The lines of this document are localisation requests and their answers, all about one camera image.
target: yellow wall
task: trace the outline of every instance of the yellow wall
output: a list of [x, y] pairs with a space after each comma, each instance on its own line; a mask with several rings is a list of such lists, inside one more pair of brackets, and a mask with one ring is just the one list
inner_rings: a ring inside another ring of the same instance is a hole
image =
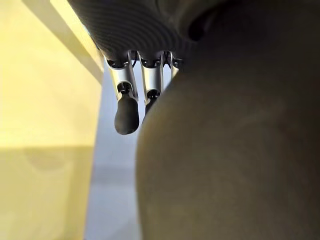
[[0, 0], [1, 240], [83, 238], [102, 77], [66, 0]]

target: light blue surface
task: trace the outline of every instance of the light blue surface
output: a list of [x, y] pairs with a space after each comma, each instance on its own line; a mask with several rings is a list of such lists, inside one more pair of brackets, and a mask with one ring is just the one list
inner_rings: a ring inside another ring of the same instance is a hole
[[[104, 66], [101, 104], [85, 228], [86, 240], [139, 240], [135, 191], [135, 150], [139, 129], [127, 136], [114, 128], [117, 100], [107, 66]], [[139, 95], [140, 125], [145, 116], [140, 63], [134, 67]], [[170, 69], [163, 70], [164, 86]]]

